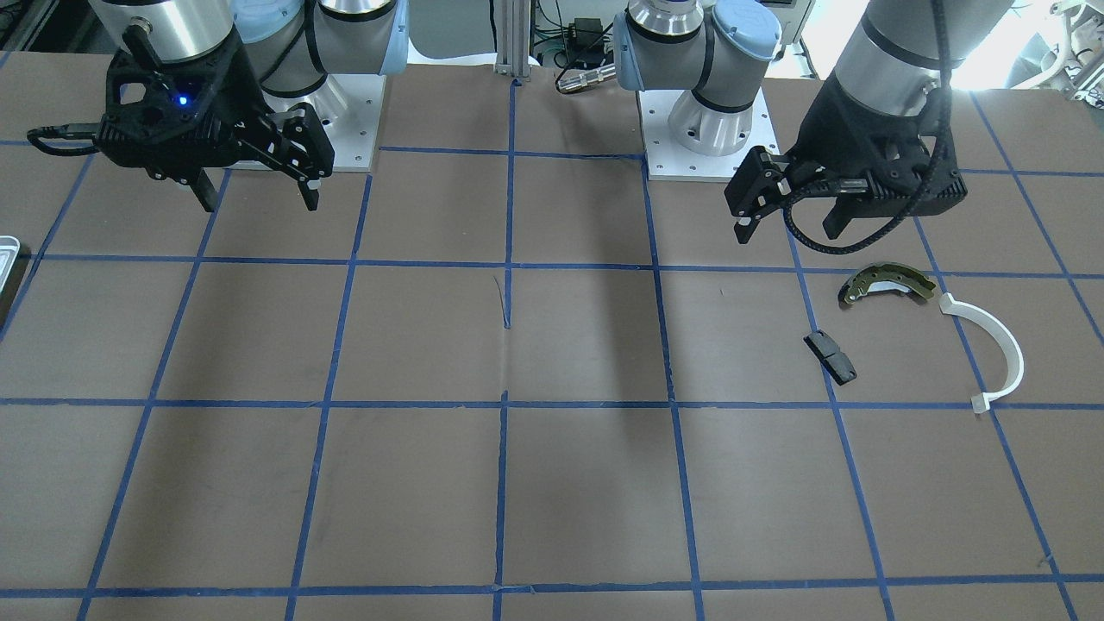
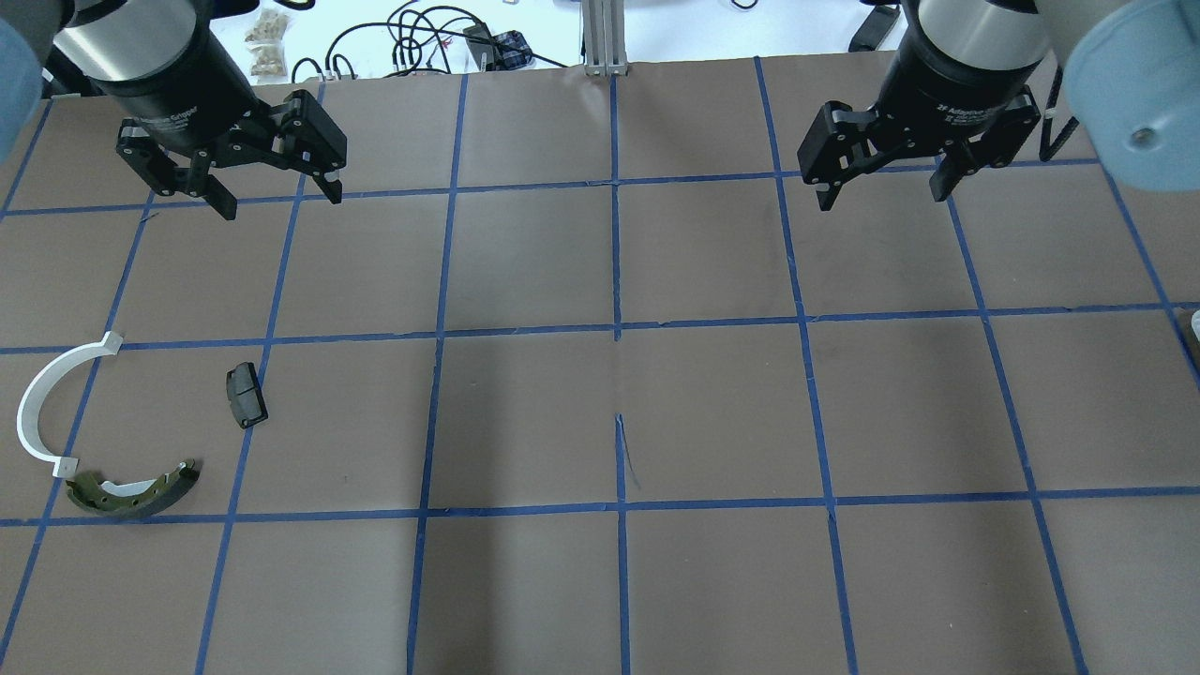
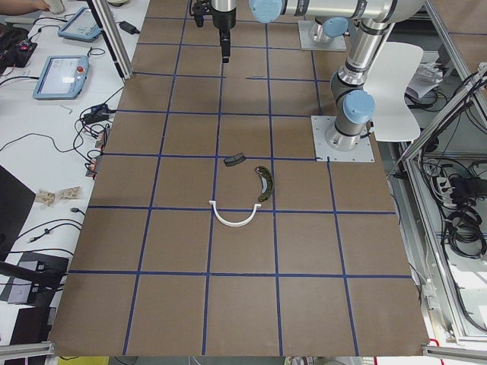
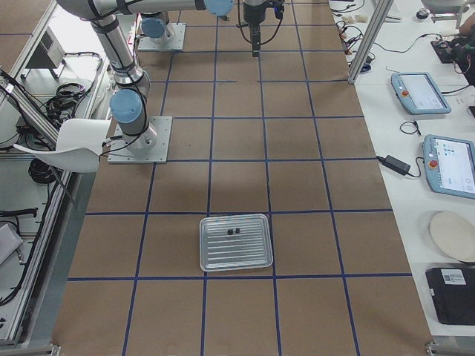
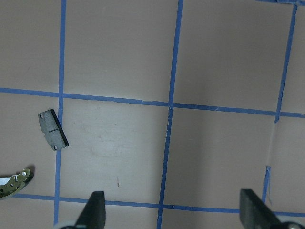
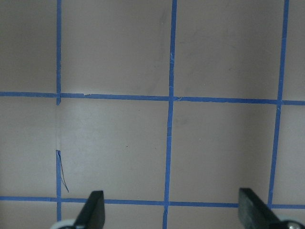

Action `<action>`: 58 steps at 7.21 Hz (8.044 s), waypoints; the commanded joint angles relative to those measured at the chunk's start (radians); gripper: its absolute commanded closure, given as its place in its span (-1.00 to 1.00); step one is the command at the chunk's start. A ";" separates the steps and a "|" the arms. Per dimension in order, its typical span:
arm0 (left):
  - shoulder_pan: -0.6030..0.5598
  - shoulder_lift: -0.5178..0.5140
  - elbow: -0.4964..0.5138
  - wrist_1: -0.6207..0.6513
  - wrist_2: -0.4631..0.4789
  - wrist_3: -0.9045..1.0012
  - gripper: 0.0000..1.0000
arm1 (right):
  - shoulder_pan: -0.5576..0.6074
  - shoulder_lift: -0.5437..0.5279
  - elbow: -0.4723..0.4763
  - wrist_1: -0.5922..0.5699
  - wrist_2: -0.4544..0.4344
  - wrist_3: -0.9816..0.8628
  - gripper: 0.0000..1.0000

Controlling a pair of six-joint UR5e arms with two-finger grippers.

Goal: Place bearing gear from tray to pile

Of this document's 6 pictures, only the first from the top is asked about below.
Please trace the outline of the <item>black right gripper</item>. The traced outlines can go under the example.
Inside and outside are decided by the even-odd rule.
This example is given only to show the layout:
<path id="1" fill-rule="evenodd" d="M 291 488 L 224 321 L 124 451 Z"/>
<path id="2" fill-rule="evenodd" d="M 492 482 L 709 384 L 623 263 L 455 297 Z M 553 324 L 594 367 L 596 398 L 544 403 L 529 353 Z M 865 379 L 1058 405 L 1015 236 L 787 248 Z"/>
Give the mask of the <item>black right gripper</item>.
<path id="1" fill-rule="evenodd" d="M 214 213 L 217 188 L 204 169 L 256 161 L 297 180 L 306 209 L 318 210 L 335 146 L 307 103 L 272 109 L 236 30 L 204 54 L 170 62 L 153 51 L 153 32 L 130 24 L 107 81 L 93 141 L 116 165 L 191 185 Z"/>

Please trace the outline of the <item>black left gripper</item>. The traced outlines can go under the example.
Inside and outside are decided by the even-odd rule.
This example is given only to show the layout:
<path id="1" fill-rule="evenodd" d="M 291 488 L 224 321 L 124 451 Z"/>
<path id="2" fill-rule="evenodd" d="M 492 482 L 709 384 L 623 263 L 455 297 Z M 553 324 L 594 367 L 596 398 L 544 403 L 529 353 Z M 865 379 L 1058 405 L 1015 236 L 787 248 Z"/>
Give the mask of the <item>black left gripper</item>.
<path id="1" fill-rule="evenodd" d="M 825 81 L 788 152 L 753 147 L 725 187 L 737 243 L 749 244 L 762 215 L 781 207 L 781 182 L 793 191 L 808 182 L 840 182 L 839 189 L 813 192 L 836 198 L 822 219 L 829 240 L 839 239 L 856 217 L 896 215 L 926 172 L 931 155 L 922 139 L 936 137 L 942 93 L 931 91 L 915 116 L 892 116 L 868 109 L 836 78 Z"/>

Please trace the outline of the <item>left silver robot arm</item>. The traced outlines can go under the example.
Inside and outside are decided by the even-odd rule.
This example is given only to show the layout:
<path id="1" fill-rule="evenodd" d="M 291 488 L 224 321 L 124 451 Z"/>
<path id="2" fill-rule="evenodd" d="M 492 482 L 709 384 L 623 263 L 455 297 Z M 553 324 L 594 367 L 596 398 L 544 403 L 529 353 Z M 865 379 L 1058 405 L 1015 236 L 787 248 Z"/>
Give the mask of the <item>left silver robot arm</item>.
<path id="1" fill-rule="evenodd" d="M 943 215 L 967 197 L 953 138 L 953 74 L 1009 1 L 868 1 L 843 28 L 813 19 L 836 56 L 783 154 L 752 145 L 750 117 L 783 43 L 773 1 L 630 1 L 612 21 L 624 90 L 675 91 L 668 126 L 686 149 L 743 152 L 723 196 L 737 242 L 781 213 L 796 242 L 863 250 L 907 217 Z"/>

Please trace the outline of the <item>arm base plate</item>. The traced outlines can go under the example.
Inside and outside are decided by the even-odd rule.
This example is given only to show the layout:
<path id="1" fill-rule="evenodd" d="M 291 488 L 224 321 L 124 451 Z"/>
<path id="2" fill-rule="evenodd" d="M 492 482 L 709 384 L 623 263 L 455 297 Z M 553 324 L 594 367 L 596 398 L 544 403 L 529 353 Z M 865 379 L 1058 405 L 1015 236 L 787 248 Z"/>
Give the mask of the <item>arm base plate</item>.
<path id="1" fill-rule="evenodd" d="M 265 99 L 274 110 L 288 110 L 296 103 L 311 104 L 335 146 L 335 172 L 370 173 L 386 86 L 386 76 L 329 74 L 323 85 L 307 95 L 282 98 L 267 93 Z"/>
<path id="2" fill-rule="evenodd" d="M 640 129 L 655 180 L 728 182 L 753 147 L 778 156 L 768 103 L 758 91 L 749 110 L 721 115 L 679 109 L 682 91 L 639 91 Z"/>

